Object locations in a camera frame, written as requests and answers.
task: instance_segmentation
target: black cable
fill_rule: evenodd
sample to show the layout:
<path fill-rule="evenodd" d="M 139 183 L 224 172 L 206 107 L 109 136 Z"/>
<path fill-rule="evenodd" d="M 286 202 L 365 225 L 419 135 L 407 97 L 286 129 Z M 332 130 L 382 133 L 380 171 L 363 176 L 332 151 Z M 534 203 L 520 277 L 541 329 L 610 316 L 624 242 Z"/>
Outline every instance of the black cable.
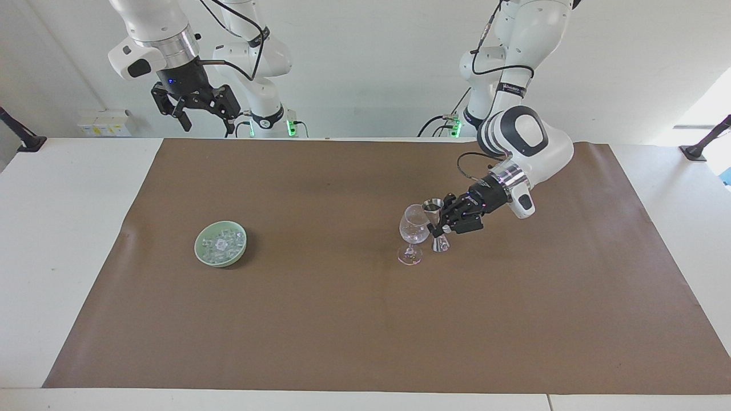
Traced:
<path fill-rule="evenodd" d="M 459 102 L 458 102 L 458 103 L 457 103 L 457 105 L 456 105 L 456 106 L 454 107 L 454 110 L 452 110 L 452 115 L 455 115 L 455 114 L 457 114 L 457 109 L 459 108 L 460 104 L 462 104 L 462 102 L 464 101 L 464 99 L 465 99 L 465 98 L 467 97 L 467 94 L 469 94 L 469 92 L 470 92 L 471 90 L 472 90 L 472 87 L 468 87 L 468 88 L 467 88 L 467 91 L 465 91 L 465 92 L 464 92 L 464 94 L 462 95 L 462 98 L 461 98 L 461 99 L 459 99 Z M 445 120 L 445 121 L 444 121 L 444 125 L 446 126 L 448 122 L 449 122 L 449 120 Z M 438 130 L 440 130 L 440 131 L 439 131 L 439 137 L 441 137 L 441 136 L 442 136 L 442 132 L 444 131 L 444 127 L 439 127 L 439 128 L 438 128 Z"/>
<path fill-rule="evenodd" d="M 245 124 L 247 126 L 251 126 L 251 123 L 249 123 L 248 121 L 242 121 L 239 124 L 236 124 L 236 128 L 234 128 L 234 130 L 233 130 L 234 137 L 236 137 L 236 138 L 238 138 L 238 127 L 240 127 L 241 124 Z"/>
<path fill-rule="evenodd" d="M 505 69 L 527 69 L 527 70 L 530 70 L 531 78 L 533 78 L 536 75 L 536 71 L 533 69 L 533 67 L 524 66 L 522 64 L 499 67 L 497 69 L 488 70 L 486 72 L 478 72 L 474 68 L 474 64 L 477 61 L 477 55 L 480 54 L 480 48 L 482 48 L 482 44 L 485 43 L 485 39 L 488 37 L 488 34 L 490 33 L 490 29 L 492 28 L 493 22 L 495 21 L 495 16 L 497 16 L 498 12 L 502 8 L 503 1 L 509 1 L 509 0 L 498 1 L 497 7 L 495 7 L 495 11 L 493 11 L 493 14 L 490 16 L 490 20 L 488 20 L 488 24 L 485 26 L 485 31 L 482 33 L 482 36 L 480 37 L 480 42 L 477 43 L 477 48 L 470 52 L 473 55 L 472 56 L 472 73 L 475 75 L 486 75 L 486 74 L 498 72 L 498 71 L 505 70 Z"/>
<path fill-rule="evenodd" d="M 213 10 L 211 10 L 211 8 L 205 3 L 205 1 L 203 1 L 203 0 L 198 0 L 198 1 L 200 1 L 200 3 L 205 7 L 206 10 L 208 10 L 208 12 L 211 14 L 211 16 L 214 19 L 216 19 L 216 22 L 219 24 L 219 26 L 221 26 L 224 30 L 228 31 L 229 33 L 231 33 L 231 35 L 241 38 L 241 36 L 239 36 L 238 34 L 234 33 L 233 31 L 230 31 L 229 28 L 226 27 L 226 25 L 223 24 L 219 20 L 219 16 L 217 16 L 216 13 L 214 13 Z"/>
<path fill-rule="evenodd" d="M 239 73 L 241 73 L 247 80 L 253 81 L 253 79 L 254 79 L 247 72 L 243 71 L 243 69 L 241 69 L 241 67 L 239 67 L 236 64 L 233 64 L 233 63 L 231 63 L 229 61 L 226 61 L 226 60 L 198 60 L 198 65 L 200 65 L 200 66 L 228 66 L 228 67 L 233 67 L 234 69 L 236 69 L 236 71 L 238 71 Z"/>
<path fill-rule="evenodd" d="M 295 121 L 295 125 L 296 124 L 302 124 L 305 127 L 305 135 L 307 136 L 307 138 L 310 138 L 310 130 L 307 129 L 307 123 L 305 123 L 304 121 Z"/>
<path fill-rule="evenodd" d="M 461 156 L 457 157 L 457 170 L 459 170 L 459 172 L 460 172 L 460 173 L 462 173 L 462 176 L 465 176 L 465 177 L 469 178 L 470 180 L 473 180 L 473 181 L 477 181 L 478 183 L 479 183 L 480 181 L 482 181 L 482 179 L 480 179 L 480 178 L 475 178 L 475 177 L 472 177 L 471 175 L 469 175 L 469 174 L 465 173 L 465 172 L 464 172 L 464 170 L 462 170 L 462 167 L 460 166 L 460 161 L 461 161 L 461 160 L 462 160 L 462 159 L 463 159 L 464 157 L 467 157 L 467 156 L 480 156 L 480 157 L 487 157 L 487 158 L 489 158 L 489 159 L 493 159 L 493 160 L 497 160 L 497 161 L 503 161 L 503 160 L 505 160 L 505 158 L 504 158 L 504 157 L 501 157 L 501 156 L 497 156 L 497 155 L 494 155 L 494 154 L 486 154 L 486 153 L 476 153 L 476 152 L 473 152 L 473 151 L 471 151 L 471 152 L 469 152 L 469 153 L 463 153 L 463 154 L 462 154 Z"/>
<path fill-rule="evenodd" d="M 243 116 L 243 113 L 239 113 L 238 116 L 236 116 L 236 118 L 239 118 L 241 116 Z M 233 129 L 234 134 L 236 133 L 237 128 L 238 128 L 238 124 L 236 124 L 236 127 L 234 127 L 234 129 Z M 224 135 L 224 138 L 228 138 L 228 136 L 229 136 L 229 133 L 228 133 L 228 129 L 227 129 L 226 134 Z"/>
<path fill-rule="evenodd" d="M 531 72 L 531 78 L 533 78 L 536 75 L 536 70 L 534 70 L 533 67 L 526 66 L 523 64 L 513 64 L 512 66 L 503 66 L 503 67 L 498 67 L 496 69 L 487 70 L 484 72 L 476 72 L 476 71 L 474 71 L 474 62 L 477 60 L 477 54 L 480 54 L 480 53 L 477 52 L 472 57 L 472 73 L 475 75 L 486 75 L 486 74 L 499 72 L 499 71 L 507 70 L 507 69 L 526 69 Z"/>
<path fill-rule="evenodd" d="M 429 124 L 432 124 L 433 122 L 435 122 L 437 120 L 442 120 L 443 118 L 444 118 L 444 116 L 436 116 L 436 117 L 432 118 L 431 120 L 427 121 L 426 124 L 424 124 L 424 127 L 422 127 L 421 130 L 419 131 L 419 135 L 417 135 L 417 137 L 421 137 L 421 134 L 424 133 L 424 130 L 426 130 L 426 127 L 429 127 Z"/>
<path fill-rule="evenodd" d="M 255 79 L 257 77 L 257 71 L 259 70 L 259 62 L 261 61 L 262 54 L 264 53 L 264 40 L 265 40 L 264 29 L 262 29 L 262 27 L 259 26 L 259 24 L 257 24 L 256 21 L 253 21 L 252 19 L 250 19 L 250 18 L 246 17 L 245 15 L 232 9 L 231 7 L 228 7 L 226 4 L 221 3 L 220 0 L 211 0 L 211 1 L 213 3 L 218 4 L 219 6 L 223 7 L 224 9 L 228 10 L 229 12 L 231 12 L 231 14 L 235 15 L 236 17 L 240 18 L 241 20 L 246 21 L 247 23 L 254 26 L 254 28 L 259 30 L 259 35 L 262 37 L 262 42 L 259 45 L 259 54 L 257 55 L 257 62 L 254 63 L 254 71 L 251 72 L 251 77 L 250 77 L 251 80 Z"/>
<path fill-rule="evenodd" d="M 447 126 L 446 124 L 444 126 L 439 126 L 434 129 L 433 133 L 431 133 L 431 137 L 436 137 L 436 132 L 439 132 L 439 137 L 441 137 L 443 131 L 445 131 L 446 129 L 451 129 L 451 128 L 452 128 L 452 126 Z"/>

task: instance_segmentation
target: white table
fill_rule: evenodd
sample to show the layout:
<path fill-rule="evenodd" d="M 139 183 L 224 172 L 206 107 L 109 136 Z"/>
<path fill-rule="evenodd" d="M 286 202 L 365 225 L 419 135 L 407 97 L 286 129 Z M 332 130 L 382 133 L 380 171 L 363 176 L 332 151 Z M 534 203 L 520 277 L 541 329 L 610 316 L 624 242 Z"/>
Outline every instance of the white table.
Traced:
<path fill-rule="evenodd" d="M 0 410 L 731 410 L 731 396 L 39 389 L 161 142 L 52 139 L 0 173 Z M 677 149 L 613 150 L 728 351 L 731 193 Z"/>

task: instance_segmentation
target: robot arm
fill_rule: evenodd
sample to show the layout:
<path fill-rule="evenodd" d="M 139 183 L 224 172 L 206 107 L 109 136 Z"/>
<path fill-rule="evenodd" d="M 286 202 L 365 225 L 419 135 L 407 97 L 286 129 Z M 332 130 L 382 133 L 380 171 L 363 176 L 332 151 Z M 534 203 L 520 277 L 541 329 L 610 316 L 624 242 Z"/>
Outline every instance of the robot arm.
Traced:
<path fill-rule="evenodd" d="M 227 134 L 241 108 L 228 85 L 213 88 L 204 70 L 216 65 L 223 76 L 243 87 L 251 110 L 252 131 L 258 135 L 292 135 L 294 112 L 279 101 L 279 92 L 266 77 L 287 74 L 292 68 L 286 45 L 271 36 L 254 0 L 221 0 L 230 33 L 245 40 L 220 45 L 215 60 L 199 57 L 197 41 L 177 0 L 110 0 L 124 20 L 129 37 L 109 52 L 115 71 L 127 80 L 157 72 L 160 81 L 152 95 L 161 114 L 178 119 L 185 129 L 191 123 L 185 108 L 206 110 L 220 117 Z"/>
<path fill-rule="evenodd" d="M 254 135 L 257 137 L 294 135 L 295 114 L 285 108 L 279 99 L 276 86 L 267 79 L 285 75 L 292 69 L 292 55 L 289 48 L 271 34 L 257 9 L 255 0 L 221 0 L 221 2 L 225 5 L 221 10 L 227 28 L 245 41 L 218 46 L 213 52 L 213 58 L 230 61 L 239 67 L 248 67 L 248 72 L 256 72 L 257 75 L 249 80 L 228 66 L 217 66 L 217 70 L 243 88 L 246 100 L 249 102 L 250 110 L 247 115 L 251 117 L 251 130 Z M 263 35 L 253 25 L 237 18 L 232 10 L 248 16 L 262 28 Z"/>
<path fill-rule="evenodd" d="M 530 190 L 554 176 L 574 154 L 573 143 L 565 132 L 546 124 L 521 103 L 534 70 L 558 47 L 578 1 L 500 3 L 495 24 L 501 47 L 466 53 L 461 71 L 473 88 L 464 121 L 474 126 L 477 142 L 486 154 L 504 156 L 504 160 L 467 193 L 459 197 L 447 195 L 438 227 L 431 227 L 435 237 L 450 230 L 479 230 L 481 217 L 504 204 L 518 218 L 528 218 L 536 210 Z"/>
<path fill-rule="evenodd" d="M 213 88 L 200 63 L 198 39 L 177 0 L 110 0 L 124 20 L 129 37 L 109 52 L 114 70 L 131 80 L 151 72 L 160 79 L 152 88 L 164 116 L 191 129 L 186 108 L 206 110 L 233 133 L 240 105 L 228 85 Z"/>

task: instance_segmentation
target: white wall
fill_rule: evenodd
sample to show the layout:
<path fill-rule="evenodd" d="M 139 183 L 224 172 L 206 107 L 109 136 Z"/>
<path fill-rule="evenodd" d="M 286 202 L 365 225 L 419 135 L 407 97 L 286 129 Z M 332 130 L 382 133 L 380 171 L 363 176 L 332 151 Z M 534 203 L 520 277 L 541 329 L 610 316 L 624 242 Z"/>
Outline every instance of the white wall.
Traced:
<path fill-rule="evenodd" d="M 131 110 L 142 136 L 185 135 L 177 121 L 156 112 L 149 95 L 154 75 L 125 82 L 107 63 L 109 49 L 126 36 L 107 1 L 9 2 L 0 16 L 0 60 L 16 67 L 9 75 L 2 67 L 0 99 L 28 118 L 29 127 L 47 132 L 51 116 L 51 135 L 76 135 L 77 110 L 104 105 Z M 204 56 L 230 41 L 197 1 L 181 3 L 203 34 Z M 24 4 L 41 21 L 35 32 L 26 27 Z M 427 118 L 451 110 L 466 89 L 459 58 L 475 46 L 494 6 L 485 0 L 260 2 L 273 33 L 294 53 L 293 71 L 275 80 L 282 99 L 320 137 L 414 135 Z M 561 47 L 540 67 L 526 103 L 575 140 L 650 142 L 731 67 L 731 55 L 722 53 L 729 21 L 727 0 L 585 0 Z M 60 47 L 38 33 L 43 26 Z M 59 53 L 81 74 L 67 64 L 67 81 L 59 83 Z M 224 82 L 213 70 L 211 80 Z M 217 118 L 191 118 L 191 136 L 223 135 Z"/>
<path fill-rule="evenodd" d="M 731 114 L 731 69 L 678 120 L 679 124 L 716 125 Z"/>
<path fill-rule="evenodd" d="M 20 145 L 17 138 L 13 140 L 14 137 L 8 128 L 0 128 L 0 173 L 10 163 L 15 155 L 15 149 Z"/>

